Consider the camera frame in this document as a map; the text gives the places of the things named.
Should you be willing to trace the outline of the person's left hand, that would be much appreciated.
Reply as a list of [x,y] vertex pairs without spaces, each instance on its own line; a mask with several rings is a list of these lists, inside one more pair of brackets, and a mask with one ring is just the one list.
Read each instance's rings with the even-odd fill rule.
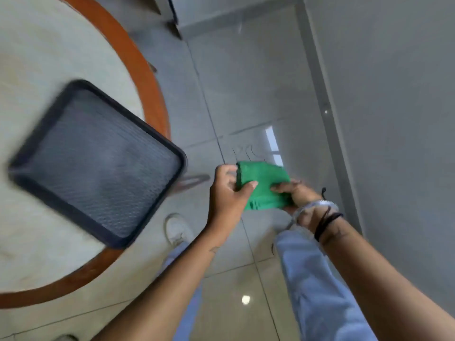
[[248,199],[236,197],[236,165],[220,165],[215,169],[209,192],[207,226],[219,234],[229,235],[239,223]]

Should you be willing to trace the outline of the person's right hand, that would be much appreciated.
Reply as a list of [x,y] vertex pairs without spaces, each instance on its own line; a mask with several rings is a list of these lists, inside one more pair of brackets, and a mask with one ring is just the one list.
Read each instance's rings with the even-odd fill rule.
[[[281,208],[281,210],[285,211],[290,216],[292,216],[293,212],[298,207],[304,206],[315,200],[322,199],[320,194],[315,192],[312,188],[308,187],[300,180],[291,179],[290,182],[283,182],[283,183],[297,183],[296,191],[293,194],[290,194],[290,196],[292,198],[292,202],[290,204],[288,204],[287,206],[284,206]],[[298,225],[309,229],[311,220],[313,218],[313,213],[314,213],[314,209],[306,210],[305,212],[303,212],[299,217]]]

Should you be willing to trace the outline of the green cloth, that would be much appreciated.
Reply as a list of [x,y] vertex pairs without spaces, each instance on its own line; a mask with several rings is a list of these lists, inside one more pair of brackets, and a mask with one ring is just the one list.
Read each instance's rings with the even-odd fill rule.
[[293,203],[291,194],[276,193],[271,190],[275,184],[290,182],[284,167],[265,161],[239,161],[236,165],[237,189],[252,181],[258,183],[247,201],[245,211],[281,209]]

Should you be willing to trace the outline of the person's left forearm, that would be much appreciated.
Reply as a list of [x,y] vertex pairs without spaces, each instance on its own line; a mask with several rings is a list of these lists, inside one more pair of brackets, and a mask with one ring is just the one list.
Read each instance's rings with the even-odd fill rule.
[[172,341],[206,270],[235,226],[220,221],[207,224],[91,341]]

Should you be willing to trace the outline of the person's right forearm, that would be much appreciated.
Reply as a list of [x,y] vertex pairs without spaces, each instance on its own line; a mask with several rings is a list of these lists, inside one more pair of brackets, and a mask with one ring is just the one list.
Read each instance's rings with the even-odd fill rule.
[[[318,217],[313,214],[310,232]],[[455,341],[455,319],[401,275],[344,218],[319,245],[350,288],[378,341]]]

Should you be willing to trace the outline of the silver bangle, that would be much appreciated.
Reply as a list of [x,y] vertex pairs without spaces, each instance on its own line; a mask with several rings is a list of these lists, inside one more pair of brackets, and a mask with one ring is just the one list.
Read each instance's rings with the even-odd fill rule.
[[330,207],[332,210],[338,212],[339,207],[336,203],[330,200],[315,200],[310,202],[304,206],[298,207],[292,214],[292,219],[290,225],[297,224],[300,215],[305,212],[306,210],[311,210],[316,207]]

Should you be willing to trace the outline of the black thread wristband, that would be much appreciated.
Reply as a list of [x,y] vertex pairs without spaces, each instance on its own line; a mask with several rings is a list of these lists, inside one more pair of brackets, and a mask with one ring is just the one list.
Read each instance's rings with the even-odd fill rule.
[[326,187],[323,187],[321,190],[322,199],[318,201],[314,209],[314,215],[319,219],[311,238],[317,242],[320,241],[322,234],[333,221],[338,218],[344,218],[344,214],[339,211],[338,205],[333,201],[327,200],[325,193]]

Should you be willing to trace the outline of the white shoe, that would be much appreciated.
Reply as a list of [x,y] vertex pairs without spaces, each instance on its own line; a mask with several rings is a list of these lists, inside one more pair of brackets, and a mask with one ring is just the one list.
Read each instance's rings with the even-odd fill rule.
[[169,244],[177,247],[182,242],[190,244],[194,233],[185,218],[178,213],[169,214],[164,220],[164,232]]

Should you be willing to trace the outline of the light blue trousers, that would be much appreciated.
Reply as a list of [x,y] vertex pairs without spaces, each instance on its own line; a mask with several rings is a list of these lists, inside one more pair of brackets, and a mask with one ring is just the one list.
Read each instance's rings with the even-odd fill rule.
[[332,274],[314,240],[286,230],[274,244],[301,341],[378,341],[354,296]]

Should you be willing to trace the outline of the black plastic tray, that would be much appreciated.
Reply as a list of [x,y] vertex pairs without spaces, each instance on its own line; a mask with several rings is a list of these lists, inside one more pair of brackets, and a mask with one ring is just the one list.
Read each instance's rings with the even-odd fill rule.
[[87,80],[72,80],[8,177],[105,246],[126,249],[185,172],[185,153]]

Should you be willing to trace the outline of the round wooden-rimmed table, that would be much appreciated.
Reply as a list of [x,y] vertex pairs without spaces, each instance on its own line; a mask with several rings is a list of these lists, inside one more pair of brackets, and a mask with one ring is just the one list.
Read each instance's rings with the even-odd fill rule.
[[30,179],[84,212],[104,209],[138,150],[111,136],[120,119],[89,85],[170,137],[162,93],[108,0],[0,0],[0,311],[61,299],[124,254],[17,182]]

